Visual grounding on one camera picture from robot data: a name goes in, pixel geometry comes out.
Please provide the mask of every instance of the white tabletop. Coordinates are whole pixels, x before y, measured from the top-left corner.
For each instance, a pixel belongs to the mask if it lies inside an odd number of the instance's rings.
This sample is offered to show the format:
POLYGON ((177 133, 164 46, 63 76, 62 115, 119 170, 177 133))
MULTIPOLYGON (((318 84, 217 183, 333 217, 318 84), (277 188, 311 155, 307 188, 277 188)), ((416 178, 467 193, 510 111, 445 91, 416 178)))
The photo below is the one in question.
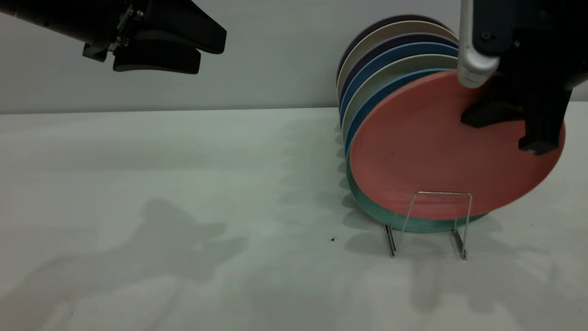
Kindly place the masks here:
POLYGON ((585 329, 588 104, 566 118, 463 262, 447 233, 389 258, 333 108, 3 115, 0 329, 585 329))

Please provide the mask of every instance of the silver metal bracket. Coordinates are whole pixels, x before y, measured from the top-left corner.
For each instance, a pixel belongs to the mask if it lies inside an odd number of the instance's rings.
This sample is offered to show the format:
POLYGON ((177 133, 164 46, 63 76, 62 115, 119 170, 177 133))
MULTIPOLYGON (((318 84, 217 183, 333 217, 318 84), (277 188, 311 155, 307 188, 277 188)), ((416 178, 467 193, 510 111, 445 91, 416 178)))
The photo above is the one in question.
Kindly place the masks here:
MULTIPOLYGON (((466 239, 467 239, 467 226, 470 223, 470 215, 472 213, 472 201, 473 201, 473 196, 471 193, 464 193, 464 192, 432 192, 432 191, 417 191, 415 193, 415 196, 412 198, 412 200, 410 201, 410 208, 408 209, 408 214, 406 215, 406 220, 404 222, 404 225, 402 226, 402 229, 400 231, 400 235, 398 236, 398 241, 394 240, 394 235, 393 235, 393 231, 392 231, 392 226, 385 224, 384 225, 384 230, 386 231, 386 241, 388 243, 388 249, 390 250, 390 257, 394 258, 398 252, 398 247, 400 246, 400 242, 402 241, 402 236, 404 235, 405 229, 406 229, 406 225, 408 224, 408 221, 410 219, 410 214, 412 213, 412 207, 415 205, 415 201, 416 201, 416 197, 419 196, 419 194, 444 194, 444 195, 454 195, 454 196, 468 196, 469 198, 469 204, 467 207, 467 218, 466 218, 466 224, 463 228, 463 240, 461 235, 459 234, 459 230, 457 229, 457 220, 458 217, 455 218, 455 223, 453 225, 453 230, 451 231, 451 235, 453 236, 453 238, 455 239, 455 243, 457 245, 457 249, 460 252, 460 257, 462 258, 462 260, 467 260, 467 252, 466 252, 466 239)), ((394 218, 392 219, 391 224, 394 224, 394 221, 396 220, 396 213, 394 214, 394 218)))

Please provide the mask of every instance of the white wall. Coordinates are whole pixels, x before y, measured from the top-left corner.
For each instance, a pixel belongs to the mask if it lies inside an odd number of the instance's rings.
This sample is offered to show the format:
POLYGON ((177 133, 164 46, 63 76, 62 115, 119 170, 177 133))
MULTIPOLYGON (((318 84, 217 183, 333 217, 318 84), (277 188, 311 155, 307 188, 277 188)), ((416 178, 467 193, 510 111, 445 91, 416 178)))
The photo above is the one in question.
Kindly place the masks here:
MULTIPOLYGON (((112 56, 89 60, 81 42, 1 15, 0 112, 331 106, 339 57, 364 27, 399 14, 459 26, 459 0, 196 3, 229 33, 196 76, 115 73, 112 56)), ((588 100, 588 88, 574 98, 588 100)))

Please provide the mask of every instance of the plate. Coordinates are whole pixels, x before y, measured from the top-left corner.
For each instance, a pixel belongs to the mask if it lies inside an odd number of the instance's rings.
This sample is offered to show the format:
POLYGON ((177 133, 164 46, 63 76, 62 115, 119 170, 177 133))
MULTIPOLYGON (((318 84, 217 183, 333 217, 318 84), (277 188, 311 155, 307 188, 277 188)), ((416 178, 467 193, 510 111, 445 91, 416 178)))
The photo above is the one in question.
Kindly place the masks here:
POLYGON ((343 140, 345 140, 351 120, 354 118, 355 114, 357 114, 358 109, 362 105, 365 109, 366 102, 369 101, 373 108, 381 100, 384 100, 384 98, 386 98, 390 93, 396 91, 398 88, 404 86, 412 80, 404 80, 403 83, 401 83, 401 85, 393 84, 395 86, 394 89, 388 88, 384 91, 378 92, 380 89, 392 84, 398 78, 404 75, 412 74, 414 72, 427 69, 455 69, 456 67, 456 57, 442 54, 413 55, 411 57, 400 59, 383 67, 375 74, 373 74, 371 77, 366 79, 365 82, 363 82, 363 84, 351 97, 351 100, 349 100, 347 109, 341 111, 341 115, 343 116, 343 124, 341 129, 341 133, 343 134, 343 140), (380 98, 378 100, 372 100, 372 97, 375 97, 374 94, 377 94, 377 96, 379 96, 380 98))
POLYGON ((357 45, 355 45, 355 47, 353 47, 341 65, 341 70, 339 71, 339 75, 337 77, 337 86, 341 86, 343 80, 345 80, 345 78, 349 75, 353 66, 359 61, 359 59, 361 59, 362 56, 364 56, 374 47, 388 39, 404 34, 415 33, 436 34, 457 42, 457 37, 455 34, 453 34, 453 32, 444 27, 441 27, 440 25, 430 22, 402 21, 386 25, 385 27, 381 27, 373 31, 364 39, 362 39, 357 45))
POLYGON ((355 75, 355 77, 353 77, 351 83, 349 83, 349 86, 344 91, 341 102, 339 104, 340 122, 343 121, 343 110, 347 109, 347 104, 355 92, 370 76, 390 63, 398 61, 402 58, 420 54, 443 54, 457 57, 457 48, 443 44, 437 44, 435 42, 415 42, 413 44, 394 47, 389 51, 380 54, 378 57, 371 60, 365 67, 363 67, 358 72, 358 74, 355 75))
MULTIPOLYGON (((470 192, 472 215, 505 206, 539 185, 565 143, 540 157, 520 151, 524 122, 476 129, 460 122, 480 89, 467 89, 455 72, 438 72, 405 85, 380 102, 352 141, 350 165, 359 188, 376 204, 406 214, 418 190, 470 192)), ((415 217, 467 215, 467 199, 419 197, 415 217)))
POLYGON ((358 128, 362 125, 363 120, 369 115, 369 113, 374 109, 374 107, 376 107, 382 100, 388 97, 388 95, 394 93, 396 90, 403 87, 404 85, 418 80, 419 78, 445 70, 448 69, 425 69, 403 75, 401 77, 393 79, 387 84, 384 83, 381 88, 376 90, 369 97, 364 98, 364 102, 360 106, 354 107, 353 109, 348 108, 348 110, 345 112, 345 118, 343 119, 343 127, 341 129, 341 133, 343 135, 343 142, 345 143, 345 148, 343 149, 344 154, 347 155, 349 151, 349 146, 351 146, 351 141, 355 136, 355 132, 357 132, 358 128))
MULTIPOLYGON (((376 221, 383 224, 392 225, 392 227, 395 229, 402 229, 406 220, 406 215, 398 214, 396 215, 396 218, 394 218, 394 215, 396 214, 394 211, 388 210, 370 200, 370 198, 365 195, 365 193, 355 182, 355 178, 353 178, 353 173, 351 172, 349 160, 349 158, 345 160, 347 169, 347 182, 349 183, 349 189, 351 190, 351 195, 353 196, 355 202, 363 209, 363 211, 372 216, 376 221)), ((470 216, 470 223, 479 220, 485 215, 486 214, 470 216)), ((453 229, 454 224, 455 219, 431 220, 411 216, 409 222, 406 223, 405 231, 419 233, 444 232, 453 229)), ((465 217, 461 217, 457 220, 457 226, 462 226, 465 224, 465 217)))
POLYGON ((441 23, 435 19, 432 19, 432 18, 429 18, 426 16, 421 16, 421 15, 398 15, 398 16, 385 18, 385 19, 383 19, 379 22, 376 22, 376 23, 370 25, 369 27, 365 28, 359 35, 357 35, 357 37, 355 37, 355 39, 349 44, 349 46, 347 46, 347 49, 345 50, 345 52, 343 53, 343 56, 341 57, 341 60, 339 61, 339 66, 337 67, 337 78, 339 78, 339 72, 341 71, 341 66, 343 65, 343 62, 345 61, 345 59, 347 58, 349 53, 351 53, 351 50, 362 39, 364 39, 366 36, 368 36, 372 32, 378 30, 379 28, 385 27, 385 26, 390 25, 392 23, 401 22, 401 21, 424 21, 424 22, 429 22, 429 23, 434 23, 434 24, 440 25, 441 27, 444 27, 447 30, 449 30, 449 28, 447 26, 445 26, 443 23, 441 23))
POLYGON ((343 85, 341 87, 337 86, 337 97, 340 99, 339 91, 344 91, 349 86, 349 83, 355 77, 355 75, 366 65, 369 61, 376 58, 378 55, 384 53, 385 51, 392 49, 394 47, 398 47, 404 44, 412 44, 414 42, 437 42, 438 44, 445 44, 447 46, 452 46, 457 48, 458 44, 452 41, 449 38, 441 37, 435 34, 406 34, 401 35, 399 37, 392 38, 387 40, 380 45, 376 46, 376 48, 369 51, 366 55, 364 55, 351 69, 347 77, 343 80, 343 85))

